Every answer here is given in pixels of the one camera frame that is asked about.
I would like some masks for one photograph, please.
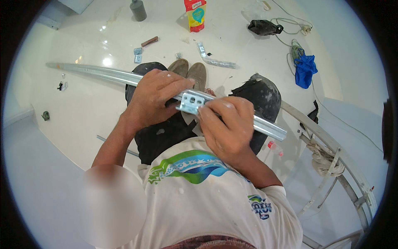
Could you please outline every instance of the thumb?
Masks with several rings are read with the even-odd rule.
[[[170,118],[171,116],[173,116],[174,114],[176,114],[177,112],[179,112],[176,109],[176,106],[179,106],[180,102],[176,102],[176,103],[172,103],[169,106],[166,107],[165,111],[164,111],[164,115],[167,116],[167,118]]]

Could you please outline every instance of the fingernail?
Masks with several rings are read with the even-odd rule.
[[[202,117],[200,116],[200,112],[202,111],[202,106],[198,107],[198,114],[196,115],[200,120],[202,119]]]

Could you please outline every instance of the blue plastic bag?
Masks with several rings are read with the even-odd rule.
[[[316,74],[318,70],[316,69],[316,65],[314,62],[315,56],[305,55],[304,50],[302,52],[303,55],[300,56],[300,59],[295,59],[296,85],[307,89],[311,85],[312,75]]]

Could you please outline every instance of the plastic bottle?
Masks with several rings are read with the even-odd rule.
[[[144,21],[146,19],[144,3],[141,0],[132,0],[130,4],[130,9],[133,12],[137,22]]]
[[[283,156],[283,149],[279,147],[274,141],[268,143],[268,148],[276,155]]]

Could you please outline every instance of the man's left hand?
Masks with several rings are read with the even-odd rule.
[[[153,69],[141,79],[122,115],[137,130],[166,121],[178,112],[179,105],[177,102],[166,107],[166,101],[194,83],[176,73]]]

